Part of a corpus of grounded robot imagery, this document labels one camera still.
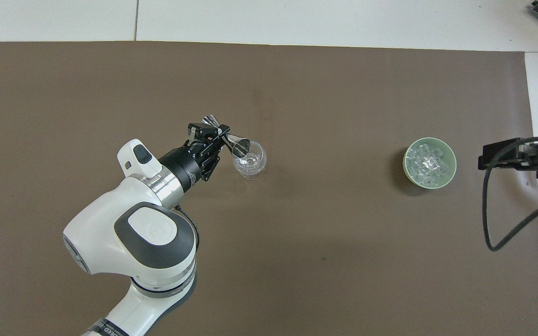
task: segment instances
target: black cable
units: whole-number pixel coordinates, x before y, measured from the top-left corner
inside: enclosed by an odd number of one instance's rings
[[[184,210],[182,210],[182,207],[179,204],[176,204],[176,206],[173,207],[173,208],[176,209],[177,211],[179,211],[182,215],[184,215],[184,217],[186,217],[188,219],[188,221],[190,221],[190,224],[192,224],[192,227],[194,228],[194,232],[196,233],[196,251],[198,251],[198,242],[200,240],[200,236],[198,234],[198,228],[197,228],[196,224],[194,224],[194,221],[192,220],[192,218],[190,218],[188,213],[186,213]]]
[[[498,161],[502,158],[502,156],[506,155],[509,151],[512,149],[524,145],[525,143],[529,142],[535,142],[538,141],[538,136],[533,138],[526,138],[523,140],[518,140],[514,143],[511,143],[510,145],[502,148],[497,154],[491,159],[491,162],[489,162],[489,165],[487,166],[487,170],[485,171],[485,178],[483,179],[483,231],[485,232],[485,243],[487,243],[487,247],[489,247],[489,250],[491,251],[498,251],[506,243],[510,241],[520,230],[522,230],[525,226],[527,226],[533,219],[535,219],[538,216],[538,209],[533,211],[530,215],[528,215],[523,221],[518,223],[497,245],[492,246],[491,245],[491,238],[489,237],[489,227],[487,226],[487,185],[489,183],[489,175],[491,175],[491,170],[495,168],[495,165],[498,163]]]

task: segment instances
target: brown table surface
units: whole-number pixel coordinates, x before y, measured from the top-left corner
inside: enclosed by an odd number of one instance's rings
[[[268,153],[188,191],[198,286],[150,335],[538,335],[538,220],[499,252],[481,227],[482,145],[531,135],[523,53],[178,42],[0,43],[0,335],[81,334],[128,289],[88,276],[66,224],[213,113]],[[403,151],[455,151],[425,190]],[[538,206],[495,171],[493,240]]]

